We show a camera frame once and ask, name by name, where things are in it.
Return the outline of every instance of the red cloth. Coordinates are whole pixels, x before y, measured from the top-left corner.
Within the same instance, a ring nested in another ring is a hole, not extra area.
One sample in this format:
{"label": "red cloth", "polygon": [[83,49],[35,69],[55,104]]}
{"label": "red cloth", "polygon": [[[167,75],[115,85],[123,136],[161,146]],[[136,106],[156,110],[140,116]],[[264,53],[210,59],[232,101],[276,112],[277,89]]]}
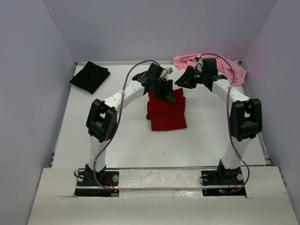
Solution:
{"label": "red cloth", "polygon": [[147,116],[151,120],[152,131],[168,131],[187,128],[184,111],[186,98],[183,97],[183,89],[173,91],[175,102],[157,100],[154,92],[149,93],[147,103]]}

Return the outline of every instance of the white surface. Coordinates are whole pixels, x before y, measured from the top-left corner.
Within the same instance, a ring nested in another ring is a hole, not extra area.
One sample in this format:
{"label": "white surface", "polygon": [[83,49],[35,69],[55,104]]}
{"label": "white surface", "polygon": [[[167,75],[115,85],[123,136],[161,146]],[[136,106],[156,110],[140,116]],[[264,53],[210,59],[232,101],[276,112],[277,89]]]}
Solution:
{"label": "white surface", "polygon": [[[75,86],[71,88],[67,108],[58,139],[53,168],[84,167],[90,150],[90,139],[85,126],[91,103],[105,99],[123,86],[130,65],[105,66],[111,75],[91,95]],[[170,79],[176,81],[184,70],[173,65]],[[77,66],[78,73],[83,66]],[[133,70],[131,77],[145,71],[149,65]],[[203,85],[184,89],[187,129],[153,132],[146,119],[148,95],[130,104],[122,115],[119,130],[106,153],[107,167],[177,167],[216,166],[229,143],[226,106]],[[258,138],[248,146],[245,161],[249,165],[265,165]]]}
{"label": "white surface", "polygon": [[[250,170],[252,176],[246,188],[247,198],[202,197],[199,190],[171,190],[178,187],[172,184],[176,174],[194,180],[198,170],[160,170],[159,173],[159,170],[141,169],[128,173],[127,177],[121,170],[120,179],[128,186],[149,189],[144,192],[127,190],[126,197],[101,198],[73,196],[74,169],[44,169],[28,224],[297,225],[278,168],[263,166],[251,167]],[[153,180],[148,182],[143,178],[144,182],[140,182],[139,178],[146,174],[150,174]],[[161,185],[165,191],[151,190],[153,183],[162,182],[154,179],[158,175],[166,178],[165,181],[173,179],[169,184],[164,182]],[[196,187],[196,184],[191,183],[190,187]]]}

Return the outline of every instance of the cloth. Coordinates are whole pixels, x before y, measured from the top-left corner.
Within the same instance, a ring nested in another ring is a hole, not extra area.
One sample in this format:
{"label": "cloth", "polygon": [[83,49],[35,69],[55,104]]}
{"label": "cloth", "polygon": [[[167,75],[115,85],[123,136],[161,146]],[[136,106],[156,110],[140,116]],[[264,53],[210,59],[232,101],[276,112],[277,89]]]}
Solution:
{"label": "cloth", "polygon": [[[188,66],[195,66],[195,57],[198,57],[199,54],[191,54],[191,55],[183,55],[183,56],[176,56],[173,59],[173,64],[177,69],[184,69]],[[214,56],[214,55],[204,55],[199,57],[200,60],[205,58],[216,58],[217,59],[217,69],[219,72],[224,73],[225,76],[228,78],[230,82],[233,80],[233,73],[227,63],[225,63],[220,57]],[[247,71],[236,64],[234,61],[230,59],[226,59],[229,64],[232,66],[234,73],[235,73],[235,80],[233,82],[234,86],[241,86],[245,81],[245,76]]]}
{"label": "cloth", "polygon": [[107,68],[88,61],[83,69],[70,80],[70,83],[93,94],[109,74],[111,73]]}
{"label": "cloth", "polygon": [[151,120],[152,131],[169,131],[187,128],[184,117],[186,98],[183,89],[173,91],[175,102],[166,102],[155,98],[154,92],[149,93],[147,116]]}

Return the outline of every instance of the pink cloth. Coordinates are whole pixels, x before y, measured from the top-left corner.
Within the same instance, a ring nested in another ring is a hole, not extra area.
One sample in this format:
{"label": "pink cloth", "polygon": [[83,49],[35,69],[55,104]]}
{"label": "pink cloth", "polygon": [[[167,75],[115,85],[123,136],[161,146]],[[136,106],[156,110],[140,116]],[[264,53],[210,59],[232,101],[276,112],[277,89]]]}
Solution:
{"label": "pink cloth", "polygon": [[[192,54],[192,55],[183,55],[183,56],[176,56],[173,59],[173,64],[177,69],[185,69],[188,66],[195,66],[195,57],[198,57],[199,54]],[[221,58],[214,56],[214,55],[204,55],[201,56],[199,59],[205,59],[205,58],[216,58],[217,59],[217,69],[219,72],[224,73],[225,76],[229,79],[231,82],[233,80],[233,73],[227,63],[225,63]],[[235,72],[235,79],[233,82],[234,86],[241,86],[244,83],[245,76],[247,71],[233,62],[232,60],[226,59],[229,64],[232,66],[234,72]]]}

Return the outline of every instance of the gray wall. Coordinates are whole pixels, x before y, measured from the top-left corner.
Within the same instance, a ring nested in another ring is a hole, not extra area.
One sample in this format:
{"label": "gray wall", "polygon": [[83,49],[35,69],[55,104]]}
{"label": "gray wall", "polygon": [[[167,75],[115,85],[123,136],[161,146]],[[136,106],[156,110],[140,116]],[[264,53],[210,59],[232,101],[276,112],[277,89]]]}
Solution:
{"label": "gray wall", "polygon": [[300,1],[278,0],[246,55],[247,89],[262,101],[263,137],[300,216]]}
{"label": "gray wall", "polygon": [[242,60],[277,0],[43,0],[76,62]]}
{"label": "gray wall", "polygon": [[0,224],[27,224],[74,72],[41,0],[0,5]]}

